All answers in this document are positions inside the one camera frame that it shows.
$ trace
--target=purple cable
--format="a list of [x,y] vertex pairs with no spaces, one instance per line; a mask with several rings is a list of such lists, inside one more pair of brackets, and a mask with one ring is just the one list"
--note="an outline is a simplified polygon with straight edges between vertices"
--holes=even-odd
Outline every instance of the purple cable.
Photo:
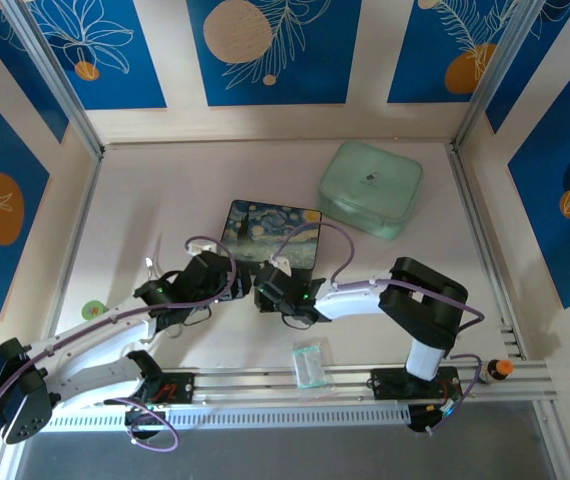
[[142,403],[135,402],[133,400],[130,400],[129,398],[113,398],[112,400],[114,400],[115,402],[120,402],[120,403],[123,403],[125,405],[130,405],[132,407],[136,407],[136,408],[143,410],[145,412],[145,415],[144,415],[145,417],[151,416],[151,417],[155,418],[156,420],[158,420],[159,422],[161,422],[161,424],[164,425],[169,430],[169,432],[172,434],[172,437],[174,437],[174,444],[171,447],[154,447],[148,443],[139,442],[134,437],[134,426],[138,423],[137,420],[142,418],[142,417],[138,417],[138,419],[136,419],[134,422],[132,422],[132,424],[127,429],[127,434],[134,441],[134,443],[136,445],[138,445],[141,448],[144,448],[145,450],[151,450],[152,452],[160,452],[160,453],[173,452],[174,450],[176,450],[178,448],[178,444],[179,444],[178,432],[172,426],[171,423],[169,423],[167,420],[165,420],[159,414],[157,414],[153,410],[147,408]]
[[347,233],[343,228],[339,227],[338,225],[334,225],[333,223],[327,223],[327,222],[302,223],[287,234],[285,240],[283,240],[283,243],[281,243],[281,246],[276,249],[271,258],[272,260],[274,260],[276,257],[278,257],[285,248],[285,245],[287,245],[287,243],[290,241],[290,239],[298,235],[301,231],[303,231],[305,228],[309,227],[310,225],[319,225],[319,226],[333,228],[334,230],[341,233],[349,242],[349,249],[350,249],[349,257],[347,258],[345,263],[343,263],[340,267],[338,267],[338,269],[332,274],[332,276],[329,279],[330,283],[334,285],[336,283],[336,277],[338,277],[338,274],[341,273],[343,270],[345,270],[350,263],[352,263],[352,260],[354,259],[354,252],[356,251],[356,247],[354,246],[354,240],[352,240],[352,237],[350,237],[349,233]]
[[234,285],[234,281],[236,279],[236,260],[234,259],[234,255],[232,254],[232,252],[229,250],[229,248],[227,248],[225,245],[223,245],[221,242],[219,242],[218,240],[215,240],[213,238],[210,237],[206,237],[206,236],[195,236],[195,237],[191,237],[189,239],[187,239],[187,241],[185,242],[185,249],[187,249],[187,247],[189,246],[189,244],[191,242],[193,242],[194,240],[206,240],[208,242],[213,242],[216,245],[218,245],[219,248],[221,248],[229,257],[230,259],[230,264],[232,267],[232,271],[231,271],[231,275],[230,275],[230,280],[227,282],[227,285],[225,285],[225,288],[223,288],[223,290],[221,290],[220,292],[218,292],[216,295],[214,295],[211,298],[205,299],[205,300],[201,300],[198,302],[191,302],[191,303],[166,303],[166,304],[162,304],[162,305],[151,305],[151,306],[146,306],[146,307],[140,307],[140,308],[135,308],[133,310],[129,310],[127,312],[122,312],[119,313],[118,315],[115,315],[113,317],[110,316],[110,318],[106,318],[104,320],[101,320],[100,322],[97,322],[95,324],[90,325],[89,327],[81,330],[80,332],[75,333],[74,335],[65,338],[63,340],[61,340],[58,343],[55,343],[52,346],[52,349],[50,351],[43,351],[41,353],[39,353],[38,355],[36,355],[34,358],[31,358],[30,360],[28,360],[22,367],[20,367],[18,370],[16,370],[6,381],[5,383],[3,383],[3,385],[1,385],[0,387],[0,399],[3,397],[3,395],[5,395],[7,393],[7,391],[18,381],[18,379],[21,377],[21,375],[23,373],[25,373],[25,371],[27,371],[30,367],[34,366],[35,364],[37,364],[38,362],[40,362],[41,360],[43,360],[45,357],[49,356],[53,356],[55,354],[55,352],[57,350],[60,350],[61,348],[69,345],[72,342],[75,342],[76,340],[78,340],[79,338],[83,338],[86,335],[98,330],[99,328],[104,327],[105,325],[109,325],[111,323],[116,323],[119,320],[122,320],[123,318],[129,318],[131,316],[134,315],[139,315],[141,313],[148,313],[151,312],[152,310],[159,310],[159,309],[176,309],[176,308],[198,308],[198,307],[204,307],[209,305],[212,302],[215,302],[216,300],[220,299],[221,297],[223,297],[225,294],[227,294],[227,292],[232,288],[232,286]]
[[469,385],[465,389],[465,392],[463,392],[461,399],[454,404],[454,406],[452,407],[452,410],[449,412],[449,415],[447,417],[442,418],[440,422],[438,422],[436,425],[434,425],[434,427],[431,428],[432,432],[438,428],[441,428],[441,426],[443,425],[443,422],[445,422],[449,417],[452,416],[452,414],[456,410],[458,410],[458,408],[461,406],[463,401],[467,398],[467,396],[472,391],[472,388],[474,388],[474,386],[478,383],[478,379],[481,376],[481,371],[483,370],[483,361],[481,360],[481,357],[479,357],[478,355],[475,355],[473,353],[461,353],[460,355],[452,355],[449,358],[450,358],[450,360],[457,360],[459,358],[472,358],[472,359],[476,360],[478,365],[476,366],[476,371],[474,372],[474,377],[472,378],[472,381],[469,382]]
[[[485,320],[485,315],[483,314],[483,312],[476,310],[475,308],[470,307],[469,305],[465,305],[464,303],[457,302],[456,300],[446,297],[445,295],[441,295],[440,293],[432,292],[427,288],[414,285],[413,283],[404,282],[403,280],[396,280],[393,278],[390,279],[381,278],[376,280],[376,285],[392,285],[394,287],[401,287],[401,288],[406,288],[408,290],[413,290],[415,292],[422,293],[427,297],[431,297],[434,300],[438,300],[439,302],[443,302],[448,305],[451,305],[452,307],[458,308],[459,310],[462,310],[464,312],[469,312],[473,315],[476,315],[476,318],[474,320],[470,320],[465,325],[460,327],[458,329],[458,333],[461,333],[466,328],[469,328],[472,325],[476,325],[477,323],[480,323],[483,320]],[[360,282],[344,283],[342,285],[337,285],[336,288],[338,290],[354,290],[357,288],[368,287],[368,286],[371,286],[371,283],[368,282],[367,280],[363,280]]]

